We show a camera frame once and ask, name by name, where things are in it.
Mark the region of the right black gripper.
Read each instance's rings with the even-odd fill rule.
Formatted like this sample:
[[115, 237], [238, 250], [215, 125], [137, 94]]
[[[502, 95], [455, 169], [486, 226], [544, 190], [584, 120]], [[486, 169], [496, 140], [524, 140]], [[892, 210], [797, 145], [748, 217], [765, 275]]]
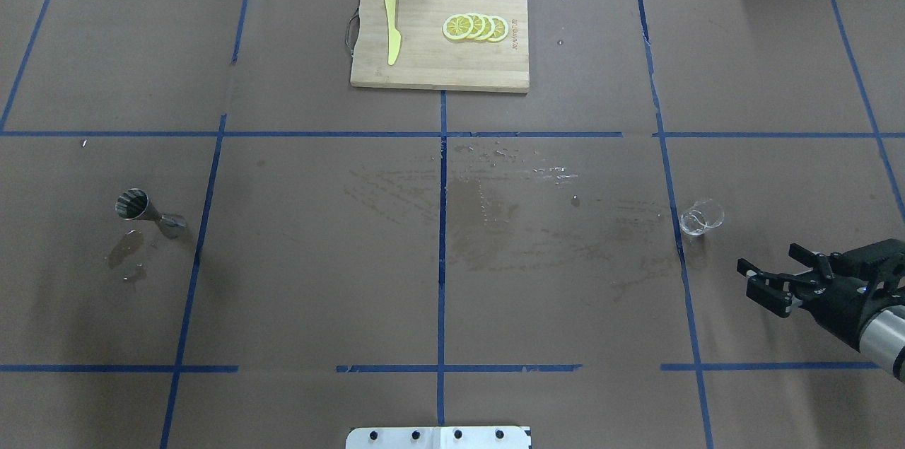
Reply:
[[[867, 279], [835, 275], [827, 255], [797, 243], [790, 244], [788, 256], [808, 271], [770, 273], [744, 258], [737, 260], [747, 298], [781, 319], [802, 304], [820, 327], [860, 352], [868, 325], [895, 305], [895, 274], [870, 272]], [[799, 298], [792, 287], [800, 287]]]

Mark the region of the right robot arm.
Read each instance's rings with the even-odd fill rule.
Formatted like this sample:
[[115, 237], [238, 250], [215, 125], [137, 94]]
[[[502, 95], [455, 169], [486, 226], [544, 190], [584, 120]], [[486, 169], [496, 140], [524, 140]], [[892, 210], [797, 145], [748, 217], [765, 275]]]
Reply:
[[883, 371], [903, 381], [904, 243], [886, 239], [825, 255], [792, 243], [806, 271], [771, 273], [740, 258], [746, 295], [782, 319], [796, 308]]

